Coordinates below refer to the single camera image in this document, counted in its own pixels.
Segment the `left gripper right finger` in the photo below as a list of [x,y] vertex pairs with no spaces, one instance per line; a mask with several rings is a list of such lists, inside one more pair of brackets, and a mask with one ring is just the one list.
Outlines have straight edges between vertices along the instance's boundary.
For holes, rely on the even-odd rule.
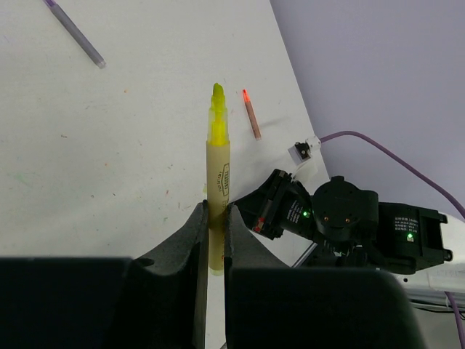
[[228,208],[225,332],[229,348],[423,348],[408,298],[384,271],[291,268]]

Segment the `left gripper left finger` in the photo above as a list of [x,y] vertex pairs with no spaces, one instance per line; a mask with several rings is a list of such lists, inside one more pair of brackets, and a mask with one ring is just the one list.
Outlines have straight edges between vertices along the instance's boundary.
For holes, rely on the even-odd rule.
[[203,348],[208,209],[129,257],[1,259],[3,348]]

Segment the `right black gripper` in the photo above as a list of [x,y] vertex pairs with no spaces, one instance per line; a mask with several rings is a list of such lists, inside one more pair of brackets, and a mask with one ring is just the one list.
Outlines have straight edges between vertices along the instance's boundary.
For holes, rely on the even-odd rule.
[[314,238],[311,196],[283,170],[275,169],[256,190],[235,200],[245,226],[270,240],[287,230],[307,240]]

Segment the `yellow highlighter pen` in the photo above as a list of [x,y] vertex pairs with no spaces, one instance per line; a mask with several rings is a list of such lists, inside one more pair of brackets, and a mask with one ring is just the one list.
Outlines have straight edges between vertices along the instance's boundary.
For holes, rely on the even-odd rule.
[[208,204],[209,269],[223,274],[226,209],[230,198],[230,138],[223,87],[213,86],[206,139],[206,200]]

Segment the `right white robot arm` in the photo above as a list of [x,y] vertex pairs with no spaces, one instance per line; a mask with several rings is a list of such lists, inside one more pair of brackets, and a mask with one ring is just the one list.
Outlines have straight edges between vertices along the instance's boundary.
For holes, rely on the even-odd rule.
[[408,204],[382,202],[342,176],[313,193],[275,170],[235,202],[245,226],[274,240],[292,233],[310,245],[296,267],[371,268],[391,273],[416,305],[464,306],[464,223]]

